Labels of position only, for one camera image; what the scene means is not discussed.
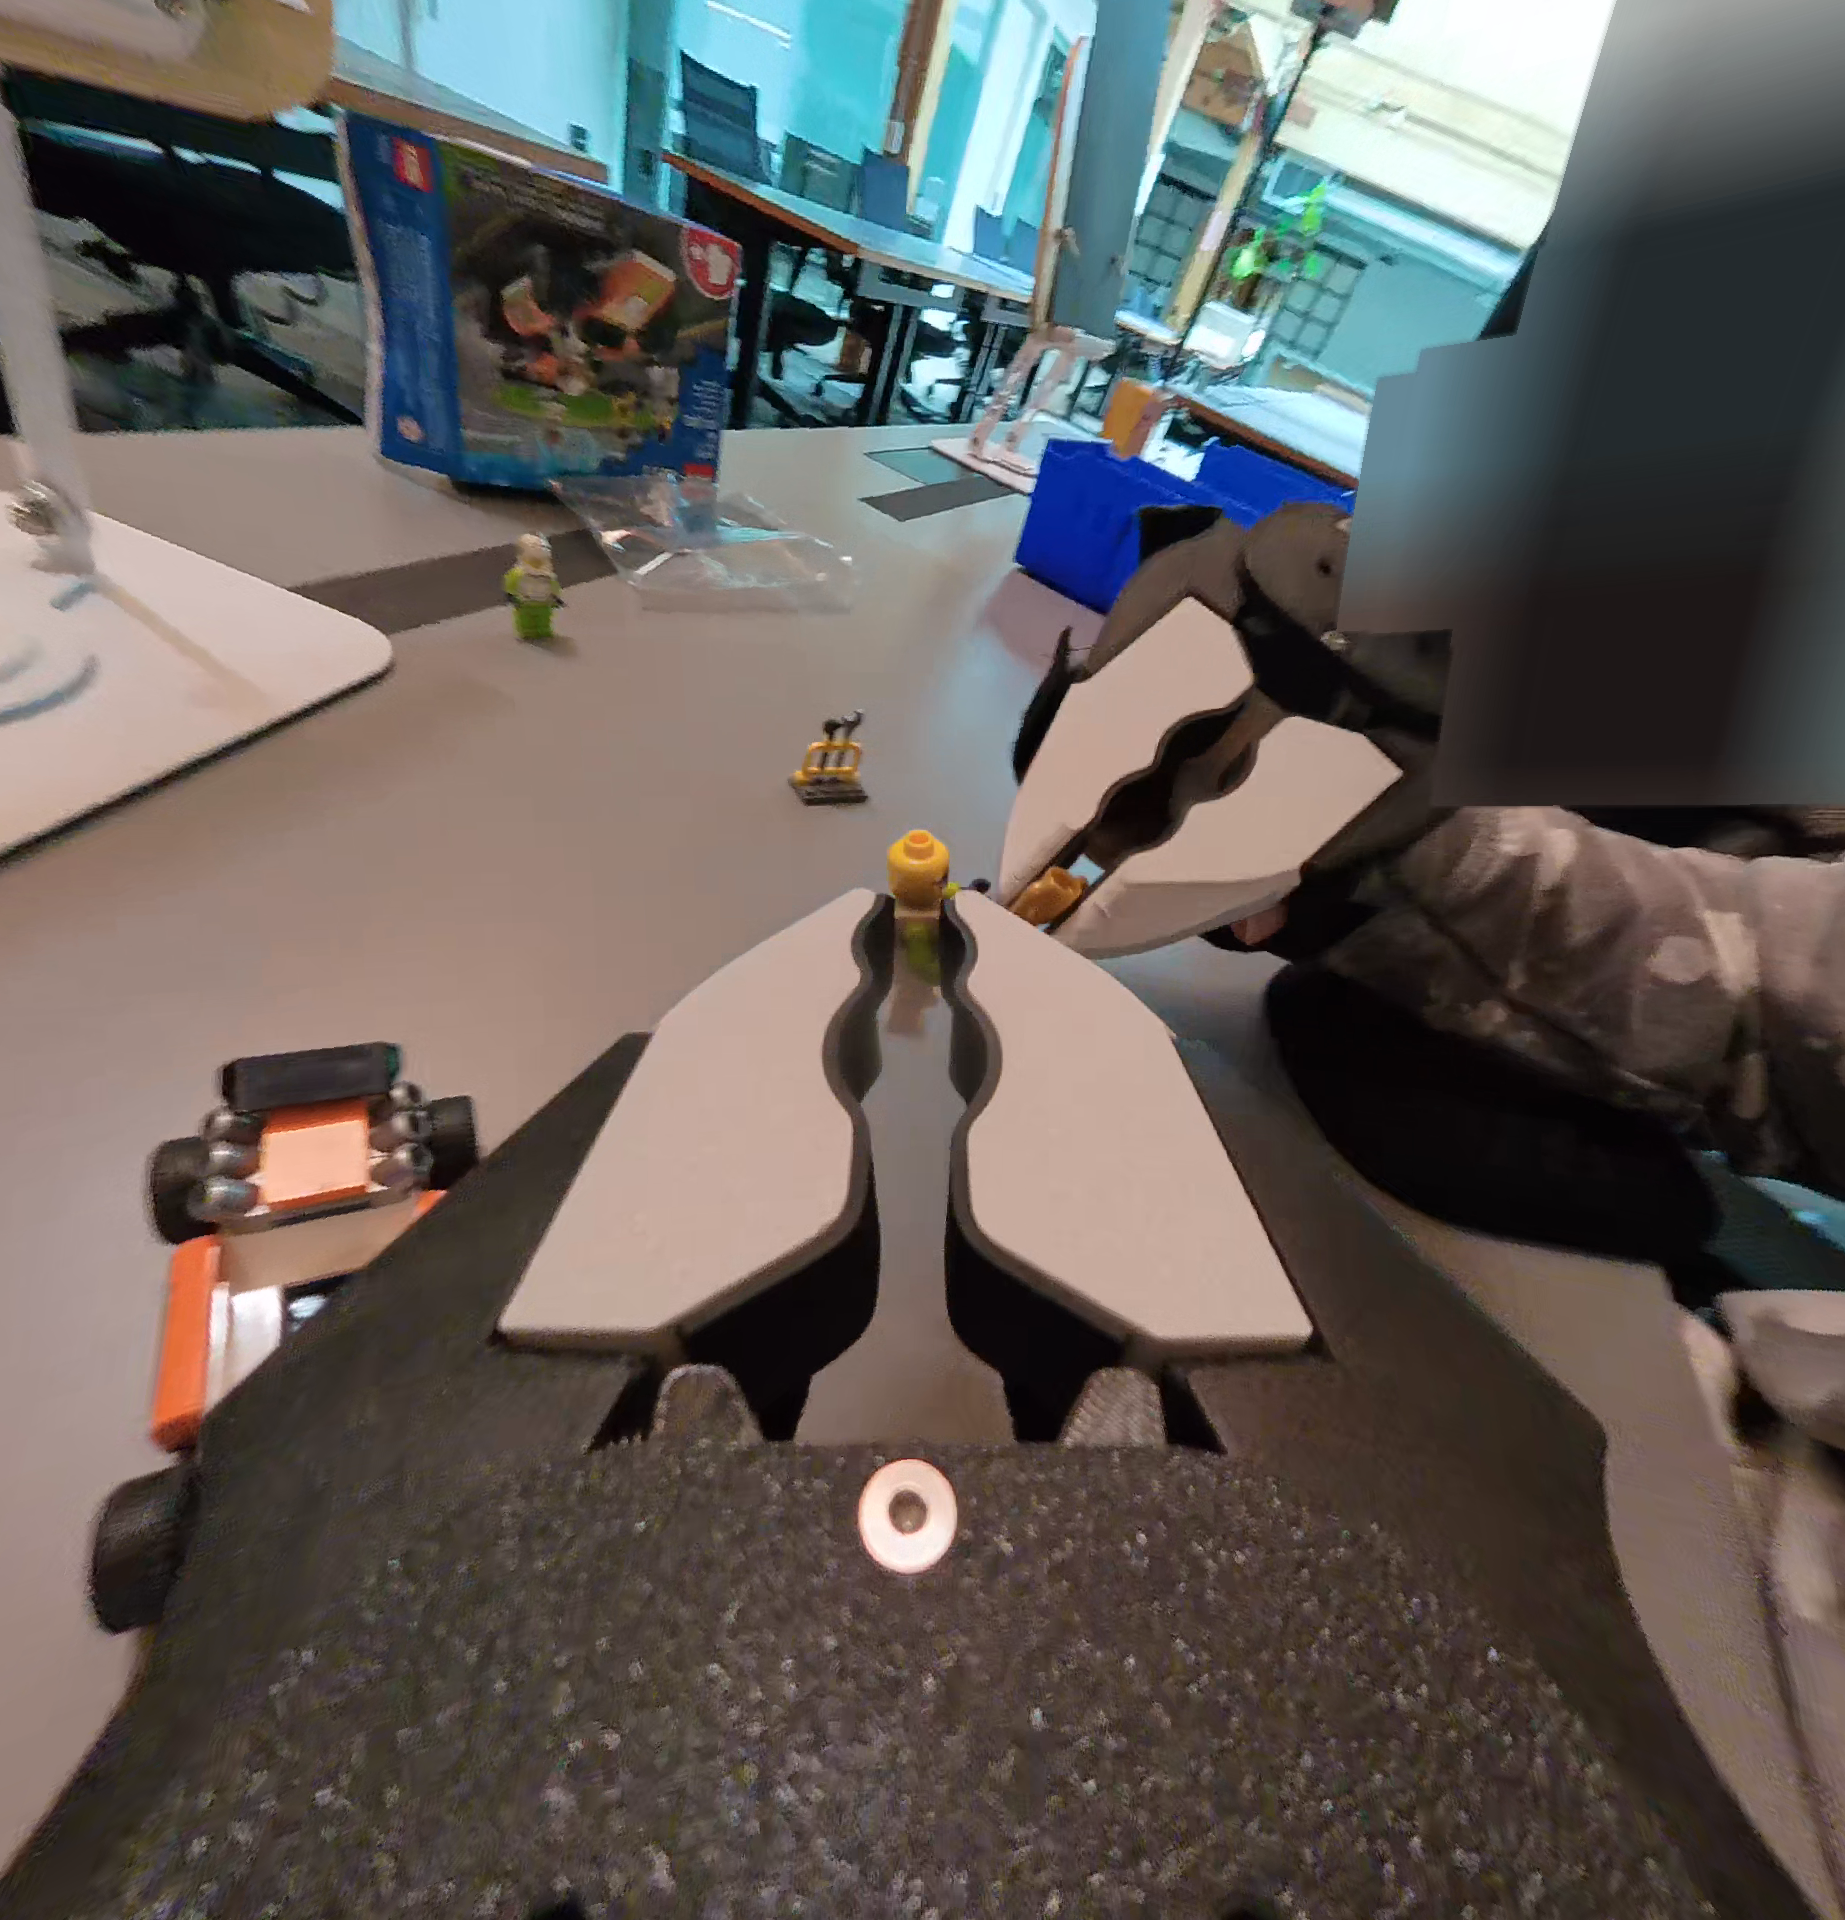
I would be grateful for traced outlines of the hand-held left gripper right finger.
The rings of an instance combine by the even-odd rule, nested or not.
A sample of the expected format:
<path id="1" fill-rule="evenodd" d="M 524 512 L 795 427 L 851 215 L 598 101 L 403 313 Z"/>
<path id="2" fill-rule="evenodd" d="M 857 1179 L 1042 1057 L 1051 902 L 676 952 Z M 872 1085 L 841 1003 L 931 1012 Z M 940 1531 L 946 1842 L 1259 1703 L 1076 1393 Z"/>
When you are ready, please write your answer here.
<path id="1" fill-rule="evenodd" d="M 942 914 L 957 1226 L 1133 1358 L 1295 1355 L 1312 1319 L 1170 1026 L 986 897 Z"/>

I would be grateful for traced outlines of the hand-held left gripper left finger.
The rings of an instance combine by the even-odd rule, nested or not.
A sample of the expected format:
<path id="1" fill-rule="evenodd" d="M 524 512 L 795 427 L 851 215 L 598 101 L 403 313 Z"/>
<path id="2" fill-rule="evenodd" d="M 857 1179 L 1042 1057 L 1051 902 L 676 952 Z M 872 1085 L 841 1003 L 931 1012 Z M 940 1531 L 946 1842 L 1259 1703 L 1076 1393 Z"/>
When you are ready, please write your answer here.
<path id="1" fill-rule="evenodd" d="M 536 1351 L 676 1353 L 865 1212 L 886 897 L 841 894 L 651 1032 L 503 1308 Z"/>

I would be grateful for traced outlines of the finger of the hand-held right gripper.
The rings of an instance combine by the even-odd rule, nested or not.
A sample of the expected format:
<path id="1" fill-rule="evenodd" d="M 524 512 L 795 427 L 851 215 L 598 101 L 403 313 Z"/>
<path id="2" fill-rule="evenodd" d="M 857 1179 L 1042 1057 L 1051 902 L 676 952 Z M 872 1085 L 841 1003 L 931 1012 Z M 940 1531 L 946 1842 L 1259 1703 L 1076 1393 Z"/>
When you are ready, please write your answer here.
<path id="1" fill-rule="evenodd" d="M 1401 781 L 1366 736 L 1284 718 L 1227 791 L 1192 803 L 1159 845 L 1130 853 L 1059 922 L 1087 958 L 1123 958 L 1258 915 Z"/>
<path id="2" fill-rule="evenodd" d="M 999 890 L 1025 892 L 1051 867 L 1099 860 L 1174 823 L 1174 789 L 1239 720 L 1253 674 L 1229 620 L 1184 599 L 1089 676 L 1070 677 L 1018 778 Z"/>

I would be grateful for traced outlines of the orange lego race car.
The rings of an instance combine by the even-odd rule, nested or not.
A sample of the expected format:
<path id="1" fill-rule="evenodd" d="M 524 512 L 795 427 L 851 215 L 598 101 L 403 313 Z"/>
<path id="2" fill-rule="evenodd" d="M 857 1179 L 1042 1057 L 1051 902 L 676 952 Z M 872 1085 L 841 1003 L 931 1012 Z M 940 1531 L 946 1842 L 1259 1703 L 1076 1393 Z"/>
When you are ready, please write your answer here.
<path id="1" fill-rule="evenodd" d="M 196 1130 L 149 1153 L 145 1213 L 170 1261 L 147 1437 L 170 1462 L 117 1485 L 95 1522 L 105 1634 L 165 1612 L 206 1418 L 479 1160 L 476 1104 L 419 1092 L 399 1043 L 230 1062 Z"/>

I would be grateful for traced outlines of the white booklet stand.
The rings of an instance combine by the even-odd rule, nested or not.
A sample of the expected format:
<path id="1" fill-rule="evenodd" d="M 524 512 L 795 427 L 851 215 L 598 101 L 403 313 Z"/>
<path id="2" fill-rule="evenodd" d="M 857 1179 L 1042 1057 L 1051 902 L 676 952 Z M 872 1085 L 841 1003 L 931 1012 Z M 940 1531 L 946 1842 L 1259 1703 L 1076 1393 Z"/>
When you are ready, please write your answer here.
<path id="1" fill-rule="evenodd" d="M 387 676 L 356 616 L 92 510 L 1 94 L 0 377 L 0 860 Z"/>

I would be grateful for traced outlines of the person's right forearm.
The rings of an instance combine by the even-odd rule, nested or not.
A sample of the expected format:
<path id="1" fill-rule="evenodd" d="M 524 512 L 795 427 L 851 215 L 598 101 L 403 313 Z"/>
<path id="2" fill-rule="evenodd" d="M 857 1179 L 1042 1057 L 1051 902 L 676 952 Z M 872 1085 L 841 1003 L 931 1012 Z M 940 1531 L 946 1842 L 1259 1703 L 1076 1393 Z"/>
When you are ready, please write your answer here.
<path id="1" fill-rule="evenodd" d="M 1845 1201 L 1845 809 L 1734 823 L 1667 845 L 1557 806 L 1437 811 L 1232 930 Z"/>

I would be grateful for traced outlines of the blue lego set box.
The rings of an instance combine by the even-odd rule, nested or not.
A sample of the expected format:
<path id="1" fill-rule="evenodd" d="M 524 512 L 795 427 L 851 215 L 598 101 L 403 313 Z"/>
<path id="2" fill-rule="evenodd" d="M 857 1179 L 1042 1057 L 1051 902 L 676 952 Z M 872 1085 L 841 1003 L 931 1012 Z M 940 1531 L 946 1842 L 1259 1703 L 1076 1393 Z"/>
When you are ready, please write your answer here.
<path id="1" fill-rule="evenodd" d="M 382 463 L 502 494 L 717 476 L 734 241 L 370 117 L 336 157 Z"/>

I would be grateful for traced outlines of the blue plastic bin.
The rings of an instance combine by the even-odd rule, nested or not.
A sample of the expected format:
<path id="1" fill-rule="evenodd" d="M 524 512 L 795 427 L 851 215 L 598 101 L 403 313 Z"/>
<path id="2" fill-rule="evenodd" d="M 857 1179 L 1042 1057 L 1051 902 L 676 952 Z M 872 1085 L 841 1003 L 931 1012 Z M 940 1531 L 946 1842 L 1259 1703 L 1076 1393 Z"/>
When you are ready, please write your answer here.
<path id="1" fill-rule="evenodd" d="M 1043 450 L 1014 564 L 1030 582 L 1106 614 L 1139 564 L 1147 510 L 1216 510 L 1253 526 L 1295 502 L 1350 510 L 1354 487 L 1337 487 L 1282 456 L 1210 444 L 1198 472 L 1179 476 L 1108 444 L 1056 440 Z"/>

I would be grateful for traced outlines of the white display stand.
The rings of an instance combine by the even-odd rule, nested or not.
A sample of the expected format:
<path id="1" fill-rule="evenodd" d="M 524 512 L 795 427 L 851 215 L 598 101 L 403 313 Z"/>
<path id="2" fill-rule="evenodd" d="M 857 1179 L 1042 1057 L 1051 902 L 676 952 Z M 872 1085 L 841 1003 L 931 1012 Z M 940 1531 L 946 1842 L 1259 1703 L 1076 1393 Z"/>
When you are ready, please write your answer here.
<path id="1" fill-rule="evenodd" d="M 1007 494 L 1029 497 L 1043 459 L 1040 450 L 1027 450 L 1034 420 L 1078 371 L 1106 363 L 1109 353 L 1112 341 L 1074 326 L 1030 326 L 974 425 L 959 435 L 934 437 L 930 453 Z"/>

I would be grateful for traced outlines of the black mesh office chair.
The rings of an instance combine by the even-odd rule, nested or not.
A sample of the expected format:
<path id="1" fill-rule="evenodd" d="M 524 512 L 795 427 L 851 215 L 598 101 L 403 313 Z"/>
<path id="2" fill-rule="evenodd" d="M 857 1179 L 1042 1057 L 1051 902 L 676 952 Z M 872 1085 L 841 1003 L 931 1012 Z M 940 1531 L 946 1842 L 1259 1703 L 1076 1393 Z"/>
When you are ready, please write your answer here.
<path id="1" fill-rule="evenodd" d="M 1328 1146 L 1451 1229 L 1672 1264 L 1721 1230 L 1694 1158 L 1655 1116 L 1439 1033 L 1320 967 L 1274 973 L 1270 1043 Z"/>

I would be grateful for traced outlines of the clear plastic bag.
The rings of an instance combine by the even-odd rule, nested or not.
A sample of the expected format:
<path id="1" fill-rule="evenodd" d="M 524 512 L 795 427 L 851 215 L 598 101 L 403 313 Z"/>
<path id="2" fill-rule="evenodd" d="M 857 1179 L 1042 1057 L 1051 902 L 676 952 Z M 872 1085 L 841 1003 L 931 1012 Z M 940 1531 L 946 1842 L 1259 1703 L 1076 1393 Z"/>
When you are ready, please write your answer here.
<path id="1" fill-rule="evenodd" d="M 551 494 L 650 609 L 811 616 L 854 605 L 859 572 L 846 553 L 711 478 L 587 473 Z"/>

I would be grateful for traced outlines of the tall black panel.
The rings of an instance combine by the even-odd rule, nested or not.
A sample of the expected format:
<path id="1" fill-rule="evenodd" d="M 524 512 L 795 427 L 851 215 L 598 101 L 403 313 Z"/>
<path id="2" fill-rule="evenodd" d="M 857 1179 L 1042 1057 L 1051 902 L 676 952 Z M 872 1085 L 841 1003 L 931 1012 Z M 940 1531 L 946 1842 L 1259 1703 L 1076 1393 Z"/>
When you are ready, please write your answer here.
<path id="1" fill-rule="evenodd" d="M 1172 14 L 1172 3 L 1102 3 L 1089 49 L 1066 195 L 1074 248 L 1059 261 L 1050 315 L 1103 341 L 1124 296 Z"/>

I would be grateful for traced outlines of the long wooden office desk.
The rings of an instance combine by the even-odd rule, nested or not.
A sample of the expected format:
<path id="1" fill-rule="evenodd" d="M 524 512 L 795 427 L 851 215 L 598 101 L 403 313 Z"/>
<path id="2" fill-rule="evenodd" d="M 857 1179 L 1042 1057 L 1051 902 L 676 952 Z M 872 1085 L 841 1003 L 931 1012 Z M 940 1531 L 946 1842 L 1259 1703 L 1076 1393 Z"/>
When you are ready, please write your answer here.
<path id="1" fill-rule="evenodd" d="M 661 162 L 688 188 L 688 217 L 711 227 L 742 251 L 742 288 L 734 300 L 734 367 L 729 373 L 726 425 L 740 432 L 755 399 L 793 425 L 810 418 L 764 379 L 764 333 L 771 309 L 769 266 L 776 248 L 811 247 L 857 264 L 857 299 L 882 311 L 879 343 L 853 423 L 882 427 L 895 403 L 899 375 L 914 348 L 922 313 L 957 306 L 974 326 L 974 348 L 957 390 L 954 418 L 970 423 L 997 364 L 1004 330 L 1030 321 L 1030 276 L 1004 264 L 944 248 L 926 239 L 861 221 L 774 187 L 743 180 L 713 164 L 676 152 Z"/>

